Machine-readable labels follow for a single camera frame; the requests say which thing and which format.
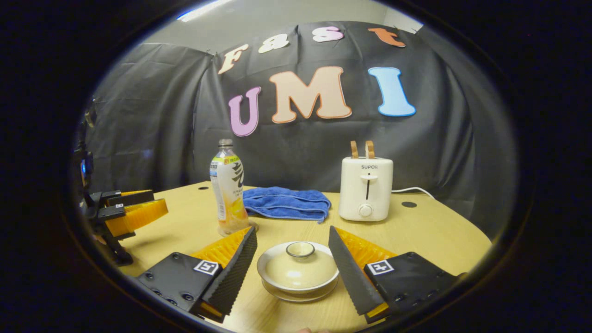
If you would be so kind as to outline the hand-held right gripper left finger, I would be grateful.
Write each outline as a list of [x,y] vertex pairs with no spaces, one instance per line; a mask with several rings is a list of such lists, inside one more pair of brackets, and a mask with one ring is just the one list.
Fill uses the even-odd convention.
[[231,313],[254,258],[256,232],[249,226],[193,255],[170,253],[136,279],[173,306],[222,323]]

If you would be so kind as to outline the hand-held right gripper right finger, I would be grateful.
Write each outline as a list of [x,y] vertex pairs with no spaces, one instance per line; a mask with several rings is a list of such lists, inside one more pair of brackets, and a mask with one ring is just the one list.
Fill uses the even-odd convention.
[[328,247],[357,313],[368,324],[431,303],[458,279],[418,253],[397,255],[335,226]]

